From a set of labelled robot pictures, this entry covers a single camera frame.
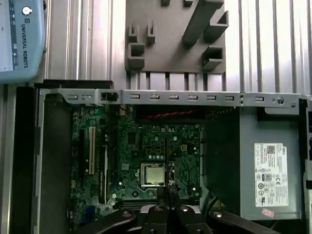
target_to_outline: label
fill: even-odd
[[[287,148],[254,144],[255,206],[288,206]]]
[[[267,217],[270,217],[270,218],[273,218],[274,217],[274,212],[273,211],[270,211],[268,209],[265,209],[263,208],[262,209],[262,212],[261,212],[263,215],[267,216]]]

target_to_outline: universal robots logo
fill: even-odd
[[[22,45],[23,45],[23,64],[24,68],[28,68],[28,51],[27,51],[27,27],[26,25],[30,23],[29,18],[25,18],[24,24],[21,25],[21,39],[22,39]]]

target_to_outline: logo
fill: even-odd
[[[281,179],[280,178],[276,178],[275,180],[276,180],[276,183],[275,183],[276,185],[281,185],[281,182],[280,182]]]

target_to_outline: pci slot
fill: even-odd
[[[98,201],[101,204],[107,203],[107,166],[108,166],[108,146],[103,145],[103,151],[99,158],[99,195]]]
[[[96,128],[95,127],[89,127],[89,140],[90,140],[89,175],[94,175],[95,160],[96,160]]]

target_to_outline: cpu socket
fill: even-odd
[[[162,163],[146,162],[140,167],[141,187],[164,187],[165,165]]]

